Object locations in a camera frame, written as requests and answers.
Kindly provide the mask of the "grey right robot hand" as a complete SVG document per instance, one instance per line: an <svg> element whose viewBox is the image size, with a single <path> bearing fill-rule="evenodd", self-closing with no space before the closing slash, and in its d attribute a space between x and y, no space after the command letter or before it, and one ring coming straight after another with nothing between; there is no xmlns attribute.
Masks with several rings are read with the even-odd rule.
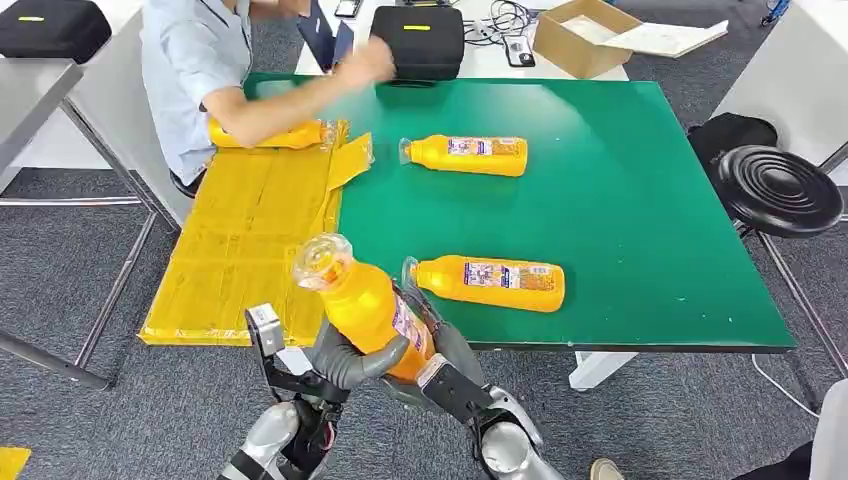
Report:
<svg viewBox="0 0 848 480"><path fill-rule="evenodd" d="M442 317L420 289L405 288L397 282L393 287L424 322L433 339L434 351L442 354L475 384L483 386L485 380L480 362L459 330Z"/></svg>

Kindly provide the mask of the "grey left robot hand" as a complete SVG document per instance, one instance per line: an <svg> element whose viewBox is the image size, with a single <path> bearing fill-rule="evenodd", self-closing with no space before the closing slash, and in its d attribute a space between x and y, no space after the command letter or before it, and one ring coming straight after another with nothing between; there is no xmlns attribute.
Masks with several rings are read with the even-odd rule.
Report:
<svg viewBox="0 0 848 480"><path fill-rule="evenodd" d="M392 338L372 353L362 353L326 318L312 347L305 355L313 370L342 390L352 390L367 380L386 375L404 357L409 340L403 335Z"/></svg>

